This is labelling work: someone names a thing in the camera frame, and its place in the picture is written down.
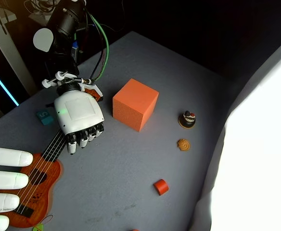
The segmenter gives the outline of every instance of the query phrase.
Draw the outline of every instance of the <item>wooden guitar body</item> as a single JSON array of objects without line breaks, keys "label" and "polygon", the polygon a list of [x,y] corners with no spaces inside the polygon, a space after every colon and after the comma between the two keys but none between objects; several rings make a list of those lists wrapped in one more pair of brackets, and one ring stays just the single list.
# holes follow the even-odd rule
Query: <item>wooden guitar body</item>
[{"label": "wooden guitar body", "polygon": [[21,169],[29,176],[28,185],[20,190],[0,190],[0,193],[11,193],[20,197],[20,205],[14,211],[2,213],[9,217],[10,225],[18,228],[29,228],[39,224],[51,207],[52,187],[59,179],[61,164],[46,161],[41,154],[33,154],[33,162]]}]

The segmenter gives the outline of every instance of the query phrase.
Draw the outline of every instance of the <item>white robotic hand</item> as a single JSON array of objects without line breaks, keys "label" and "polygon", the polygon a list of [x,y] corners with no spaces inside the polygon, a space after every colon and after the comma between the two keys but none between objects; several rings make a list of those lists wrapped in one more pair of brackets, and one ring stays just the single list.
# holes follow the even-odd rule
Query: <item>white robotic hand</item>
[{"label": "white robotic hand", "polygon": [[[0,165],[24,167],[33,161],[32,154],[24,151],[0,148]],[[28,184],[28,176],[23,173],[0,171],[0,189],[21,189]],[[20,198],[17,195],[0,193],[0,213],[9,212],[18,207]],[[9,226],[9,218],[0,215],[0,231]]]},{"label": "white robotic hand", "polygon": [[68,152],[74,154],[77,143],[84,148],[104,131],[104,117],[97,103],[103,94],[90,79],[77,78],[67,72],[57,72],[55,76],[51,81],[45,79],[42,85],[46,88],[58,86],[60,96],[54,101],[54,107],[67,138]]}]

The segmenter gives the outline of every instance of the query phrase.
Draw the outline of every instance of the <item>gray tabletop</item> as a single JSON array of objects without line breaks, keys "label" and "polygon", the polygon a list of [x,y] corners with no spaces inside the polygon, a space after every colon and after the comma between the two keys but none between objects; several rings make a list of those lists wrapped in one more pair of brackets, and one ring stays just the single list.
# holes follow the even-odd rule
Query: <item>gray tabletop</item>
[{"label": "gray tabletop", "polygon": [[[81,77],[90,76],[98,57],[79,66]],[[141,132],[112,117],[112,97],[130,78],[160,93]],[[64,172],[54,186],[49,212],[54,217],[45,230],[186,230],[218,137],[215,110],[221,82],[220,76],[137,33],[112,44],[105,74],[97,82],[104,94],[99,104],[105,132],[75,155],[66,149],[61,153]],[[2,117],[0,147],[42,152],[59,127],[56,122],[42,125],[35,112],[56,97],[55,89],[42,90]],[[185,110],[196,114],[193,129],[178,124]],[[190,151],[177,148],[181,138],[191,142]],[[162,196],[153,187],[159,179],[169,185]]]}]

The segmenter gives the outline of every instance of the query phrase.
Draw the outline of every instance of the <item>blue light strip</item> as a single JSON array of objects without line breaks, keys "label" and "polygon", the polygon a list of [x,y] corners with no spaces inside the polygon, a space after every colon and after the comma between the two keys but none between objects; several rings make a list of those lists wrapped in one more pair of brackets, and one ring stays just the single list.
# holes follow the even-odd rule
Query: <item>blue light strip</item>
[{"label": "blue light strip", "polygon": [[19,103],[15,100],[15,98],[11,95],[11,93],[8,91],[8,89],[5,87],[5,85],[2,83],[2,81],[0,80],[0,85],[1,87],[5,90],[5,92],[7,93],[7,95],[9,95],[9,97],[12,99],[12,101],[15,103],[16,106],[19,105]]}]

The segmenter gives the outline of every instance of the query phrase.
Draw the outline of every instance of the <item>robotic hand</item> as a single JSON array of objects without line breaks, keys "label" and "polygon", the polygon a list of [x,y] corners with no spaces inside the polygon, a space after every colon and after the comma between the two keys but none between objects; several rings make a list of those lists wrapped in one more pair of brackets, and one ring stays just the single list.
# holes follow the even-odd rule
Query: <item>robotic hand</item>
[{"label": "robotic hand", "polygon": [[[0,148],[0,165],[25,167],[33,161],[32,154],[19,150]],[[21,189],[28,184],[28,176],[23,173],[0,171],[0,189]],[[18,207],[20,198],[9,193],[0,193],[0,213],[9,212]],[[0,231],[5,231],[9,218],[0,215]]]},{"label": "robotic hand", "polygon": [[[48,22],[47,28],[38,30],[33,38],[37,49],[51,55],[53,67],[58,68],[55,78],[43,80],[45,88],[58,87],[59,97],[54,102],[60,128],[67,138],[68,152],[76,152],[76,144],[84,148],[89,141],[104,131],[104,117],[97,103],[103,99],[99,88],[91,79],[78,78],[76,64],[71,57],[74,34],[84,13],[85,0],[61,0]],[[62,67],[59,57],[65,54],[73,73]]]}]

